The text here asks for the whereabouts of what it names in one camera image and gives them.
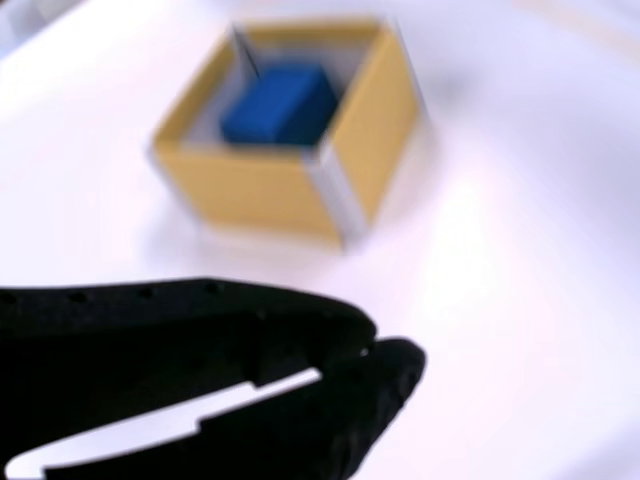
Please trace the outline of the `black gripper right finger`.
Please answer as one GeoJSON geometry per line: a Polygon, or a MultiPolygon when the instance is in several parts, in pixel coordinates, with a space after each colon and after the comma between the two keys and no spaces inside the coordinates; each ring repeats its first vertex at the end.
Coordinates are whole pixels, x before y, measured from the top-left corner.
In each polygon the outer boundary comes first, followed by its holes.
{"type": "Polygon", "coordinates": [[[323,378],[203,420],[193,436],[121,457],[49,469],[49,479],[348,479],[410,398],[427,363],[384,340],[323,378]]]}

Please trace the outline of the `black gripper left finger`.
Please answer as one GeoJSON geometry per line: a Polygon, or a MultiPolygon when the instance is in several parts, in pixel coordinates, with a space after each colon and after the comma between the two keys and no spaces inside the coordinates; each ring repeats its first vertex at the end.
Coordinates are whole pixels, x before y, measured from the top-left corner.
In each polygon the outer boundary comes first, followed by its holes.
{"type": "Polygon", "coordinates": [[[1,293],[1,460],[372,350],[357,308],[216,280],[1,293]]]}

